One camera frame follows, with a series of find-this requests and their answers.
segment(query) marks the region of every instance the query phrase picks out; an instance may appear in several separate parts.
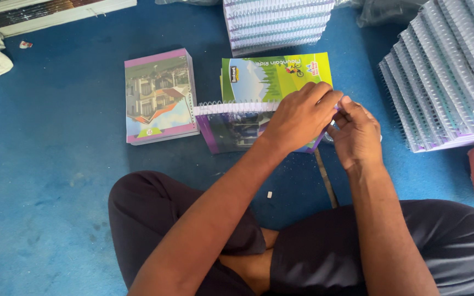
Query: leg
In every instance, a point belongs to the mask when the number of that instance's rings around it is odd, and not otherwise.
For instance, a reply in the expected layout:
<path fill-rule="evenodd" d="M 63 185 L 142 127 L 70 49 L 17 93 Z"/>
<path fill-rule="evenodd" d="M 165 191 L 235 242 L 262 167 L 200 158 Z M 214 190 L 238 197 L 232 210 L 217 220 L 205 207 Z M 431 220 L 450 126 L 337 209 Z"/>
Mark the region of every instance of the leg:
<path fill-rule="evenodd" d="M 136 172 L 116 182 L 109 195 L 109 221 L 118 265 L 128 289 L 164 235 L 202 193 L 158 172 Z M 261 229 L 248 209 L 223 251 L 259 254 L 265 249 Z M 253 292 L 236 273 L 217 261 L 197 295 L 222 294 Z"/>
<path fill-rule="evenodd" d="M 231 268 L 250 286 L 256 295 L 270 289 L 270 263 L 272 262 L 273 246 L 279 231 L 261 228 L 267 250 L 262 254 L 233 256 L 220 255 L 222 265 Z"/>
<path fill-rule="evenodd" d="M 474 295 L 474 208 L 443 200 L 401 205 L 440 293 Z M 273 292 L 366 294 L 363 281 L 352 206 L 317 213 L 279 233 L 270 269 Z"/>

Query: cyclist illustration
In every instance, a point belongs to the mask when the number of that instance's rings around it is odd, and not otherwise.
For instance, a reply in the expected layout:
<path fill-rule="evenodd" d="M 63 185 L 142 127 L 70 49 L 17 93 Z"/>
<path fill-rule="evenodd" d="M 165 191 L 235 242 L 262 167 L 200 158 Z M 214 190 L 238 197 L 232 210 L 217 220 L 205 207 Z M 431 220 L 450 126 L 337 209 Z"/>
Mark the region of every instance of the cyclist illustration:
<path fill-rule="evenodd" d="M 293 64 L 292 66 L 290 67 L 285 67 L 285 70 L 287 73 L 295 73 L 298 77 L 303 77 L 304 76 L 304 72 L 299 70 L 299 68 L 301 68 L 301 65 L 298 65 L 298 64 Z"/>

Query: blue floor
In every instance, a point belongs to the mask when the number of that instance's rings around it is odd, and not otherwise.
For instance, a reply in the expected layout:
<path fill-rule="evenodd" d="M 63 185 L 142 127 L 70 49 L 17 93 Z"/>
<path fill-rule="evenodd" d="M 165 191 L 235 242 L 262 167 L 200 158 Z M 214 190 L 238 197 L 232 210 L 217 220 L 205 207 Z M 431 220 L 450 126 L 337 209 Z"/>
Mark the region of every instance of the blue floor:
<path fill-rule="evenodd" d="M 334 87 L 381 122 L 400 198 L 473 205 L 468 148 L 413 154 L 396 128 L 375 65 L 403 27 L 360 30 L 356 14 L 334 10 L 317 45 L 265 55 L 329 52 Z M 34 45 L 19 49 L 21 40 Z M 219 100 L 220 58 L 231 56 L 222 8 L 140 1 L 5 43 L 14 68 L 0 77 L 0 295 L 125 294 L 107 213 L 115 181 L 157 170 L 207 189 L 241 154 L 212 156 L 200 135 L 126 144 L 123 61 L 185 47 L 198 101 Z M 350 203 L 333 148 L 319 149 L 340 204 Z M 261 225 L 273 229 L 330 207 L 311 154 L 289 155 L 252 202 Z"/>

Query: house illustration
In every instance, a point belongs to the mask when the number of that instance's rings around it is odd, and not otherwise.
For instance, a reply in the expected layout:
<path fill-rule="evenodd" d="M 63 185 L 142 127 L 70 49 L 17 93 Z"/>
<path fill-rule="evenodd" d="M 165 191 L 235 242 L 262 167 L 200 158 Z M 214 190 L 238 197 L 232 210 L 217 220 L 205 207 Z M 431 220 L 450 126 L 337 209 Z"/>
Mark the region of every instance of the house illustration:
<path fill-rule="evenodd" d="M 135 77 L 126 81 L 126 115 L 150 124 L 164 112 L 173 110 L 189 91 L 188 70 L 158 73 L 154 77 Z"/>

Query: bookmark logo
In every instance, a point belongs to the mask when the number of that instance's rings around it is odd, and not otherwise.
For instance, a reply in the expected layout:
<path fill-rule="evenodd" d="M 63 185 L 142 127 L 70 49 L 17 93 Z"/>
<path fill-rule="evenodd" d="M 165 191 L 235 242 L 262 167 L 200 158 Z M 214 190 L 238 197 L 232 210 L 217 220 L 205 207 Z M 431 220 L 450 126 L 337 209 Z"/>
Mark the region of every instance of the bookmark logo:
<path fill-rule="evenodd" d="M 235 83 L 239 81 L 239 69 L 236 66 L 230 66 L 230 82 Z"/>
<path fill-rule="evenodd" d="M 319 75 L 319 68 L 318 68 L 318 62 L 312 61 L 310 62 L 310 65 L 306 65 L 308 69 L 306 69 L 307 72 L 311 72 L 312 76 L 318 76 Z"/>

